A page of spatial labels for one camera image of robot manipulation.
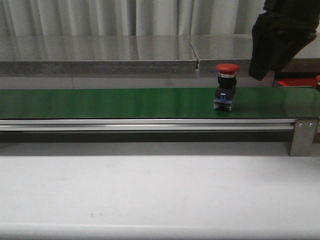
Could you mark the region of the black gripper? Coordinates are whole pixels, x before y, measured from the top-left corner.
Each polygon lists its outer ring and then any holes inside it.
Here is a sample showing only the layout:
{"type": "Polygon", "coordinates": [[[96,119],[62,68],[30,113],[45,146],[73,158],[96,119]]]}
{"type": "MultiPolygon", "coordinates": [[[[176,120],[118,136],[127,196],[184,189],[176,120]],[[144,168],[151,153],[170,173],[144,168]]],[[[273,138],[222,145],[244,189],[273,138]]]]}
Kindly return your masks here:
{"type": "Polygon", "coordinates": [[[261,81],[269,71],[281,72],[316,39],[320,23],[318,0],[266,0],[252,28],[248,74],[261,81]]]}

